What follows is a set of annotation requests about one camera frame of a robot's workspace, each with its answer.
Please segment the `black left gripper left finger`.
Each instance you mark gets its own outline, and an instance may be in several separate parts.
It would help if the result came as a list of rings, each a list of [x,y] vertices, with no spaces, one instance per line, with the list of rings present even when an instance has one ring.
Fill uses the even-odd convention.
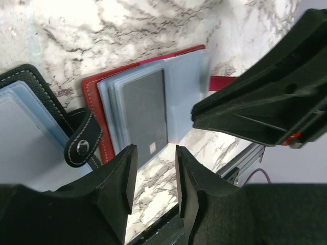
[[[124,244],[137,146],[56,191],[1,185],[1,244]]]

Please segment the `black leather card holder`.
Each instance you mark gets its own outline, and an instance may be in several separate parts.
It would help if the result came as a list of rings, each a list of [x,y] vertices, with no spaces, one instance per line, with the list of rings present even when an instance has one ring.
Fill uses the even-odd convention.
[[[67,112],[30,64],[1,74],[1,183],[55,191],[101,163],[103,131],[92,112]]]

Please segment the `red leather card holder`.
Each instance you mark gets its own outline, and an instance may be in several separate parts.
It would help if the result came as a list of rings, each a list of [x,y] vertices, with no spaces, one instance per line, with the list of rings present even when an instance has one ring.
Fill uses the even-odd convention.
[[[103,163],[135,144],[143,166],[192,129],[192,107],[234,77],[211,76],[203,44],[88,76],[81,81],[87,107],[103,136]]]

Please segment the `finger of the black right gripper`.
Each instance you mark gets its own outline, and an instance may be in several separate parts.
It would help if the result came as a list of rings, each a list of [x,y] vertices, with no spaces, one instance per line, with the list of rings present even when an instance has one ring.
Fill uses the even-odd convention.
[[[196,129],[300,148],[326,132],[326,9],[308,9],[260,61],[192,109]]]

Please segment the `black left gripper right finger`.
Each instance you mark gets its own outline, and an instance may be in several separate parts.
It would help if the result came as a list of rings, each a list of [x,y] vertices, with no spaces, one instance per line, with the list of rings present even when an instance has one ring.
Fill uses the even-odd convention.
[[[237,187],[176,147],[187,244],[326,244],[325,184]]]

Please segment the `aluminium extrusion rail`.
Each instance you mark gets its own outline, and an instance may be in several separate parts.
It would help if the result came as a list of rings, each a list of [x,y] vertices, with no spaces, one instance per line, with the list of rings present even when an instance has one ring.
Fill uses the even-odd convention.
[[[227,182],[241,187],[261,162],[264,151],[264,146],[251,143],[219,169],[216,174]]]

